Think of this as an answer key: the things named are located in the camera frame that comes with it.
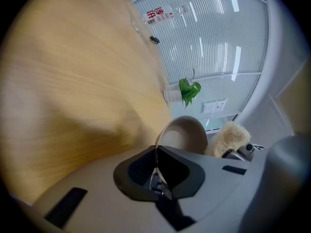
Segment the plant leaf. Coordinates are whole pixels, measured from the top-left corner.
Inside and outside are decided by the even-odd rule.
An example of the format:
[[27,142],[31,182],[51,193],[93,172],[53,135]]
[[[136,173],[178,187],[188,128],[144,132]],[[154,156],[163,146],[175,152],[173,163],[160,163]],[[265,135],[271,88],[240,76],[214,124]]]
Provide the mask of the plant leaf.
[[190,91],[182,92],[181,96],[182,96],[183,99],[189,100],[189,99],[194,98],[198,94],[198,92],[199,91],[196,88],[193,88]]
[[198,89],[198,92],[201,91],[201,85],[198,82],[194,82],[193,85]]
[[184,79],[181,79],[180,81],[179,81],[179,87],[180,87],[180,90],[182,91],[182,90],[184,90],[184,89],[186,89],[188,86],[187,86],[187,79],[186,78],[184,78]]

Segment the white wall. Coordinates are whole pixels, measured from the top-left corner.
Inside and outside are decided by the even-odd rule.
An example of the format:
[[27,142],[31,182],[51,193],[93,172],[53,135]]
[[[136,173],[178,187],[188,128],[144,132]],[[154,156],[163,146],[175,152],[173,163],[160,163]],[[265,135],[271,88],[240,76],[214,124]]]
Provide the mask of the white wall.
[[269,44],[262,76],[244,111],[237,117],[253,143],[270,147],[293,133],[275,98],[301,70],[309,45],[294,17],[280,0],[267,0]]

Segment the bottle label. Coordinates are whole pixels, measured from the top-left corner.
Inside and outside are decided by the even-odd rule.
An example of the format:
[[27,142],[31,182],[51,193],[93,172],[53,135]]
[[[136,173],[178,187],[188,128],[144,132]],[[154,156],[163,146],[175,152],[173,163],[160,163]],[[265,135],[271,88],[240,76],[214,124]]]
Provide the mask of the bottle label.
[[171,6],[165,5],[144,13],[143,17],[146,23],[151,26],[159,24],[165,20],[172,19],[174,17],[174,13]]

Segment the light wood surface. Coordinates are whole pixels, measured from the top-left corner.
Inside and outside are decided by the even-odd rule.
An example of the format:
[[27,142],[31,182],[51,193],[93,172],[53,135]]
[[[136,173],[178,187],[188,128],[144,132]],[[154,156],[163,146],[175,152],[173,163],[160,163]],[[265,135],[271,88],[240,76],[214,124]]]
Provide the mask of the light wood surface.
[[0,59],[0,164],[11,194],[32,203],[87,162],[155,143],[171,112],[142,25],[130,0],[23,8]]
[[311,60],[308,59],[297,76],[277,98],[295,133],[311,134]]

